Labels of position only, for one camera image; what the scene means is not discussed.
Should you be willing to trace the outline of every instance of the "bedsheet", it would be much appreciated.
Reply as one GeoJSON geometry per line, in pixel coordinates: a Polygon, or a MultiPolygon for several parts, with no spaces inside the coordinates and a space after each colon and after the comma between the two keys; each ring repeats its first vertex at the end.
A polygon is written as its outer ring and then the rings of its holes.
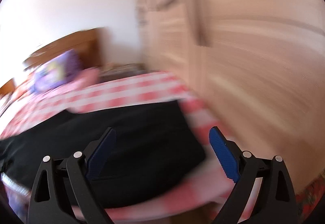
{"type": "MultiPolygon", "coordinates": [[[[178,99],[189,127],[203,145],[207,159],[193,170],[184,181],[154,199],[136,205],[106,209],[112,220],[144,221],[179,214],[208,202],[223,204],[234,183],[228,179],[215,156],[208,139],[211,127],[218,126],[226,138],[233,140],[229,131],[205,108],[202,100],[170,72],[155,72],[130,78],[93,85],[84,89],[40,98],[28,102],[10,121],[0,136],[5,139],[19,134],[56,113],[69,109],[76,113],[91,112],[106,108],[154,103],[178,99]]],[[[2,181],[7,190],[20,191],[20,196],[29,199],[30,191],[11,181],[6,175],[2,181]]],[[[256,201],[259,183],[256,182],[241,220],[249,217],[256,201]]],[[[79,208],[75,215],[82,218],[79,208]]]]}

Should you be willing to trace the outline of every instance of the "black garment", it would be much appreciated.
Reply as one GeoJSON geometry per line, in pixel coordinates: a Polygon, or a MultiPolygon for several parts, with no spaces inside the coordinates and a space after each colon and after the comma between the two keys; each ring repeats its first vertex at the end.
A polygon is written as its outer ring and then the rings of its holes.
{"type": "MultiPolygon", "coordinates": [[[[69,157],[97,140],[107,127],[117,142],[91,186],[103,207],[124,207],[178,184],[205,158],[177,101],[105,109],[84,114],[64,110],[35,127],[0,141],[5,173],[32,188],[42,158],[69,157]]],[[[75,198],[67,187],[70,201],[75,198]]]]}

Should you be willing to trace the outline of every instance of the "headboard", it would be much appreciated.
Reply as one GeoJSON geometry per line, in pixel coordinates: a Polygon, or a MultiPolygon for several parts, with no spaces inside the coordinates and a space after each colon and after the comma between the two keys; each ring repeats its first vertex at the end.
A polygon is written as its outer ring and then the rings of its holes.
{"type": "Polygon", "coordinates": [[[58,55],[74,49],[83,68],[102,67],[98,42],[100,28],[78,31],[64,36],[32,53],[23,63],[25,70],[35,68],[58,55]]]}
{"type": "Polygon", "coordinates": [[[180,77],[242,150],[281,155],[296,192],[324,169],[324,0],[176,0],[145,21],[146,65],[180,77]]]}

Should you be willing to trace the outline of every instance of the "pink pillow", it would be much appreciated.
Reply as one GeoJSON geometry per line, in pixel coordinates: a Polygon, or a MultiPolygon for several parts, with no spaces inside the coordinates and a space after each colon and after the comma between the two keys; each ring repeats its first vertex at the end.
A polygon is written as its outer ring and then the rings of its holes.
{"type": "Polygon", "coordinates": [[[98,83],[99,74],[100,70],[98,68],[91,67],[84,69],[71,82],[42,93],[40,96],[42,98],[48,98],[95,85],[98,83]]]}

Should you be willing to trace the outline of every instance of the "white circular joint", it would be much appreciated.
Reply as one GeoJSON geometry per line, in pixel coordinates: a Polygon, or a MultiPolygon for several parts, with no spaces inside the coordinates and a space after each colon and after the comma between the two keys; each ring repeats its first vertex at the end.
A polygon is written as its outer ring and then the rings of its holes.
{"type": "Polygon", "coordinates": [[[82,152],[77,151],[74,153],[74,158],[80,158],[82,156],[82,152]]]}
{"type": "Polygon", "coordinates": [[[48,162],[49,160],[51,160],[51,157],[50,157],[50,156],[47,155],[47,156],[44,156],[44,157],[43,157],[43,162],[46,163],[46,162],[48,162]]]}
{"type": "Polygon", "coordinates": [[[280,155],[277,155],[275,157],[275,160],[277,160],[278,162],[282,162],[283,161],[283,159],[282,159],[282,157],[280,155]]]}
{"type": "Polygon", "coordinates": [[[243,156],[246,157],[246,158],[251,158],[251,152],[249,152],[249,151],[244,151],[244,152],[243,152],[243,156]]]}

